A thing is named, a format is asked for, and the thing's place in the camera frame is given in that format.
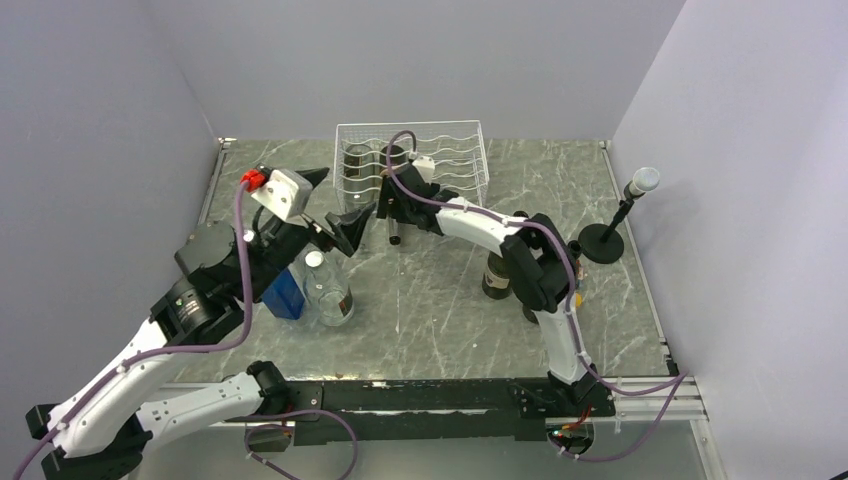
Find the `clear glass bottle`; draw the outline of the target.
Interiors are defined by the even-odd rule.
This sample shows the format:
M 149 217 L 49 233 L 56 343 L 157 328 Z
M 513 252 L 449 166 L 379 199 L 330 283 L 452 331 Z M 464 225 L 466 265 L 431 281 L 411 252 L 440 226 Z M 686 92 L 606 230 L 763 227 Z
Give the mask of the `clear glass bottle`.
M 374 155 L 367 144 L 349 145 L 344 150 L 342 189 L 347 212 L 374 200 Z

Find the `dark wine bottle front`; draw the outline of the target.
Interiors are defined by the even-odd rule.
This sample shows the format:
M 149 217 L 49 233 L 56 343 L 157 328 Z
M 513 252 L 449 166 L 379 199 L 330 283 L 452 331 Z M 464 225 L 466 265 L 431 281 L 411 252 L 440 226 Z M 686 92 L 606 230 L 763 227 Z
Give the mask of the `dark wine bottle front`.
M 403 165 L 406 162 L 407 155 L 406 151 L 398 145 L 393 145 L 391 147 L 386 146 L 380 151 L 380 163 L 383 168 L 380 171 L 382 183 L 377 217 L 386 221 L 389 244 L 392 246 L 399 246 L 402 240 L 399 233 L 398 222 L 394 218 L 394 201 L 396 200 L 396 196 L 392 187 L 393 182 L 389 177 L 389 168 L 387 166 L 388 155 L 391 155 L 391 162 L 393 166 Z

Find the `dark wine bottle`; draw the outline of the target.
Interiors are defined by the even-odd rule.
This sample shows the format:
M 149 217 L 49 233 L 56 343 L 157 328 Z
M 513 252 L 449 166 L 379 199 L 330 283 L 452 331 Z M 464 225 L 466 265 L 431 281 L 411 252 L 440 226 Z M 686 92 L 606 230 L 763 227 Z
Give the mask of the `dark wine bottle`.
M 399 233 L 398 222 L 394 218 L 394 201 L 396 200 L 396 196 L 392 187 L 393 182 L 389 177 L 389 168 L 387 166 L 388 155 L 391 155 L 391 162 L 393 166 L 403 165 L 406 162 L 407 155 L 406 151 L 398 145 L 393 145 L 391 147 L 386 146 L 380 151 L 380 163 L 383 168 L 380 171 L 382 183 L 377 217 L 386 221 L 389 244 L 392 246 L 399 246 L 402 240 Z
M 490 250 L 483 274 L 482 289 L 492 299 L 505 299 L 512 292 L 508 266 L 502 258 L 501 244 L 507 236 L 515 235 L 519 230 L 519 227 L 495 225 L 489 222 L 481 232 L 485 234 L 487 247 Z
M 570 240 L 567 243 L 567 249 L 568 252 L 571 254 L 571 257 L 573 258 L 575 264 L 574 290 L 577 291 L 580 289 L 584 277 L 584 269 L 580 261 L 580 257 L 582 254 L 582 246 L 577 240 Z M 535 313 L 526 305 L 522 306 L 522 314 L 528 322 L 533 323 L 535 325 L 538 324 L 538 320 L 536 318 Z

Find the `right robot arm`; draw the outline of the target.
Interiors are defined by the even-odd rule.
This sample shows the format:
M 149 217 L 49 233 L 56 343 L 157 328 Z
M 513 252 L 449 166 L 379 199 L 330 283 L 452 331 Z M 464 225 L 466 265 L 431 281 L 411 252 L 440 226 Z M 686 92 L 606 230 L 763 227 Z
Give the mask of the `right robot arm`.
M 536 318 L 549 359 L 554 407 L 576 415 L 591 399 L 596 372 L 576 319 L 577 262 L 542 214 L 510 216 L 424 181 L 416 166 L 389 167 L 382 202 L 400 223 L 464 239 L 500 257 L 512 291 Z

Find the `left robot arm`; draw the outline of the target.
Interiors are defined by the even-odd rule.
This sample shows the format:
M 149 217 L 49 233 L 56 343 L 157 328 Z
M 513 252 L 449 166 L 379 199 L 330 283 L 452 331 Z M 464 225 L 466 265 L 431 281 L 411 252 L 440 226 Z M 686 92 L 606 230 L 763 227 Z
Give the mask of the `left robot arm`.
M 306 247 L 356 252 L 371 206 L 323 222 L 305 212 L 327 174 L 261 165 L 243 176 L 234 209 L 245 197 L 256 200 L 273 215 L 266 227 L 247 239 L 241 214 L 199 225 L 176 252 L 180 279 L 119 354 L 64 402 L 27 413 L 37 442 L 31 457 L 46 478 L 121 479 L 154 449 L 214 423 L 272 420 L 293 410 L 291 390 L 269 361 L 183 396 L 158 401 L 154 394 L 199 356 L 244 343 L 254 304 Z

